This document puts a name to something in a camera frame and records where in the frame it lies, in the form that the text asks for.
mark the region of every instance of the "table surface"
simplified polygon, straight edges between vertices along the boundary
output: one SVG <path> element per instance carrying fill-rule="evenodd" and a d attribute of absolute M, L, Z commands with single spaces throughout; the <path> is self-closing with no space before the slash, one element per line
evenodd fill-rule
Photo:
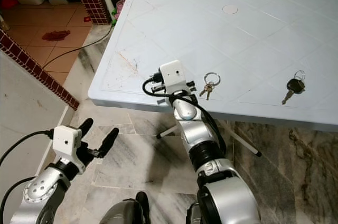
<path fill-rule="evenodd" d="M 227 14 L 227 5 L 237 8 Z M 216 118 L 338 131 L 338 0 L 126 0 L 88 95 L 96 105 L 167 112 L 142 83 L 180 60 Z M 286 83 L 306 73 L 286 105 Z"/>

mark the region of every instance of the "black cable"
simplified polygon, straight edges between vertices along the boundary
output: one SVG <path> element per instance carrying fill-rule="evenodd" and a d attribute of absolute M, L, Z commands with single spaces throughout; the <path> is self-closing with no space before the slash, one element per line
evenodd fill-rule
<path fill-rule="evenodd" d="M 44 69 L 46 66 L 48 66 L 48 65 L 49 65 L 51 62 L 53 62 L 54 60 L 56 60 L 56 59 L 58 59 L 58 58 L 60 58 L 60 57 L 62 57 L 62 56 L 64 56 L 64 55 L 66 55 L 66 54 L 68 54 L 68 53 L 71 53 L 71 52 L 73 52 L 73 51 L 81 50 L 81 49 L 83 49 L 83 48 L 85 48 L 85 47 L 91 46 L 91 45 L 93 45 L 93 44 L 96 44 L 96 43 L 102 41 L 104 38 L 107 37 L 107 35 L 109 35 L 111 29 L 112 29 L 112 26 L 110 26 L 109 31 L 107 32 L 107 34 L 104 35 L 103 38 L 100 38 L 99 40 L 97 40 L 97 41 L 95 41 L 95 42 L 93 42 L 93 43 L 87 44 L 87 45 L 85 45 L 85 46 L 82 46 L 82 47 L 76 48 L 76 49 L 74 49 L 74 50 L 67 51 L 67 52 L 65 52 L 65 53 L 63 53 L 63 54 L 61 54 L 61 55 L 58 55 L 57 57 L 55 57 L 55 58 L 53 58 L 52 60 L 48 61 L 48 62 L 42 67 L 42 69 Z"/>
<path fill-rule="evenodd" d="M 223 140 L 223 137 L 221 136 L 221 133 L 220 131 L 218 130 L 218 126 L 215 122 L 215 120 L 213 119 L 213 117 L 209 114 L 209 112 L 207 112 L 202 106 L 200 106 L 199 104 L 191 101 L 191 100 L 188 100 L 186 98 L 183 98 L 181 96 L 177 96 L 177 95 L 174 95 L 174 94 L 155 94 L 155 93 L 152 93 L 152 92 L 149 92 L 147 89 L 146 89 L 146 85 L 150 82 L 152 82 L 153 79 L 147 79 L 145 82 L 143 82 L 143 85 L 142 85 L 142 89 L 143 89 L 143 92 L 146 93 L 147 95 L 149 96 L 154 96 L 154 97 L 173 97 L 175 99 L 178 99 L 178 100 L 181 100 L 181 101 L 185 101 L 193 106 L 195 106 L 197 109 L 201 110 L 201 112 L 203 113 L 203 115 L 205 116 L 208 124 L 210 125 L 210 127 L 213 129 L 213 131 L 216 133 L 217 135 L 217 138 L 218 138 L 218 143 L 220 145 L 220 148 L 221 150 L 223 151 L 224 155 L 226 154 L 226 149 L 227 149 L 227 146 Z"/>
<path fill-rule="evenodd" d="M 31 134 L 28 134 L 26 136 L 24 136 L 23 138 L 21 138 L 21 140 L 17 141 L 13 146 L 11 146 L 0 158 L 0 166 L 2 164 L 2 162 L 4 161 L 4 159 L 6 158 L 6 156 L 8 156 L 8 154 L 14 149 L 16 148 L 19 144 L 21 144 L 22 142 L 24 142 L 26 139 L 38 135 L 38 134 L 46 134 L 48 135 L 49 138 L 51 138 L 51 134 L 52 134 L 53 130 L 40 130 L 38 132 L 33 132 Z"/>
<path fill-rule="evenodd" d="M 16 182 L 15 184 L 13 184 L 5 193 L 4 198 L 1 201 L 1 206 L 0 206 L 0 224 L 4 224 L 4 210 L 5 210 L 5 205 L 6 205 L 6 201 L 8 199 L 8 196 L 10 195 L 10 193 L 20 184 L 24 183 L 24 182 L 28 182 L 30 180 L 32 180 L 33 178 L 35 178 L 34 176 L 31 178 L 25 178 L 22 179 L 18 182 Z"/>

